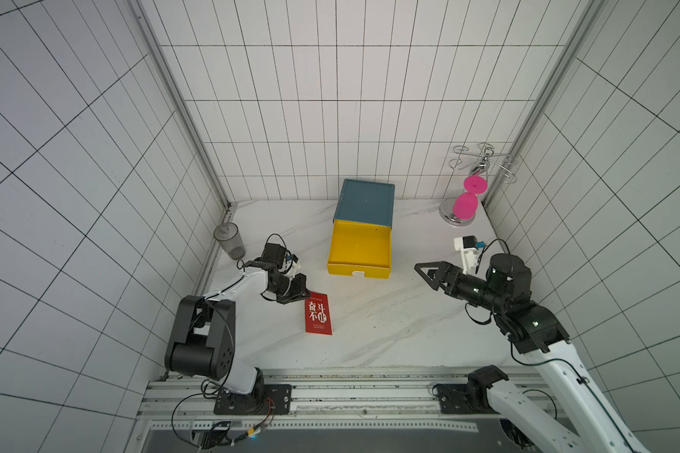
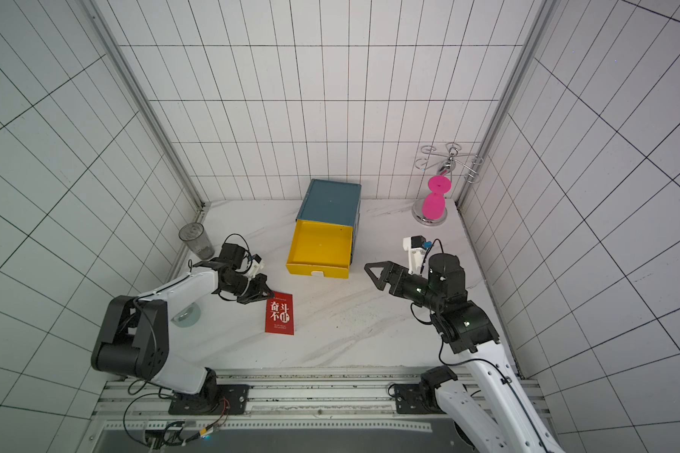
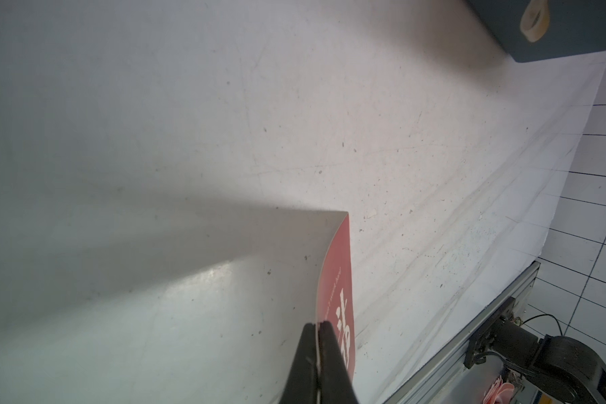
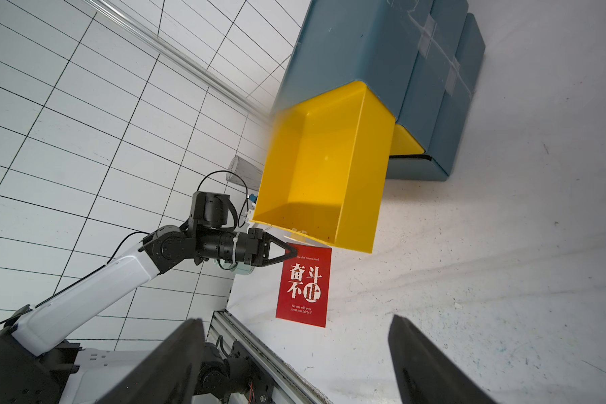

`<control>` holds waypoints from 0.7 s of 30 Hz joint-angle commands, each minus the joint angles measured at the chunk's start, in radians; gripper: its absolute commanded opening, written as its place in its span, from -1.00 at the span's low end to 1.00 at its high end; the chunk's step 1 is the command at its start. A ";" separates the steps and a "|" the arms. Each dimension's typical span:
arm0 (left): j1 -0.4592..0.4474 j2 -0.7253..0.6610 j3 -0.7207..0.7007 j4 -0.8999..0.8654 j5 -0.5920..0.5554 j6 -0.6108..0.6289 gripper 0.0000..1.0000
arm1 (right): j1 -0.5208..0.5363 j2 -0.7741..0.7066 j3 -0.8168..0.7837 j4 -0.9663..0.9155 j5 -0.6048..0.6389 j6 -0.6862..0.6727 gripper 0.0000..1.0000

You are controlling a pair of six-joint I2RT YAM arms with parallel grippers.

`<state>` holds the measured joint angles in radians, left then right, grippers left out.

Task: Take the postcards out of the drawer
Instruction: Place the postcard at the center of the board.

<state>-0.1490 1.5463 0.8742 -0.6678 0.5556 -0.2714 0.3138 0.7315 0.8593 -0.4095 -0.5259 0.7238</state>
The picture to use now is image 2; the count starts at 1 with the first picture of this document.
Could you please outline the red postcard with white characters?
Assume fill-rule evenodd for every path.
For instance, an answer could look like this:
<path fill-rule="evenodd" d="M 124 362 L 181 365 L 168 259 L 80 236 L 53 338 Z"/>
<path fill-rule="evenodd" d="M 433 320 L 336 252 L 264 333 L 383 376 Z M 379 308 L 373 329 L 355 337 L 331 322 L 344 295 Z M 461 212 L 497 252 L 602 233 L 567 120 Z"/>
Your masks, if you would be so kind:
<path fill-rule="evenodd" d="M 266 301 L 264 332 L 293 335 L 295 332 L 294 320 L 292 294 L 275 292 L 274 296 Z"/>

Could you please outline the teal drawer cabinet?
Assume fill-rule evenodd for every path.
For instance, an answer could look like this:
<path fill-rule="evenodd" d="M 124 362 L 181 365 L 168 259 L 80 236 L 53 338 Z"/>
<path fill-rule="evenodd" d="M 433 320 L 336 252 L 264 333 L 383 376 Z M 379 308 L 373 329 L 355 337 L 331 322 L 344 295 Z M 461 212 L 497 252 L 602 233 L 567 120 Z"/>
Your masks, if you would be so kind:
<path fill-rule="evenodd" d="M 312 179 L 296 217 L 296 222 L 306 220 L 353 227 L 351 262 L 360 220 L 361 189 L 358 183 Z"/>

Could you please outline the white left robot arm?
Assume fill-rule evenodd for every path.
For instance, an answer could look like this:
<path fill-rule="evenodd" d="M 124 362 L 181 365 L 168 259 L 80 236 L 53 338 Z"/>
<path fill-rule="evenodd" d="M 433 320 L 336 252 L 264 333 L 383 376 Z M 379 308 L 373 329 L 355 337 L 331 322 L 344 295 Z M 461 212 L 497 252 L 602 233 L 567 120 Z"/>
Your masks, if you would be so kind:
<path fill-rule="evenodd" d="M 170 350 L 169 326 L 194 324 L 204 296 L 242 305 L 274 296 L 262 273 L 264 261 L 235 243 L 218 256 L 190 266 L 164 286 L 139 296 L 117 296 L 109 303 L 91 358 L 94 370 L 141 379 L 172 392 L 171 414 L 217 413 L 245 391 L 223 391 L 215 371 L 190 364 Z"/>

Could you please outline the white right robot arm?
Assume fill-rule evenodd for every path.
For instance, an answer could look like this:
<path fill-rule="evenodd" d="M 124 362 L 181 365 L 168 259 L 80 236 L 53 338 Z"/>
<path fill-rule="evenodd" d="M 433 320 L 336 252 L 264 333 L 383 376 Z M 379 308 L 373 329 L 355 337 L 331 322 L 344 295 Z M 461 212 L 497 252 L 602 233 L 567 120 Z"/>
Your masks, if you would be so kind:
<path fill-rule="evenodd" d="M 468 297 L 458 258 L 438 253 L 427 263 L 427 277 L 394 262 L 368 263 L 365 270 L 378 290 L 430 311 L 442 344 L 468 369 L 489 408 L 464 389 L 448 362 L 422 374 L 424 403 L 451 417 L 478 452 L 562 451 L 515 376 L 490 318 Z"/>

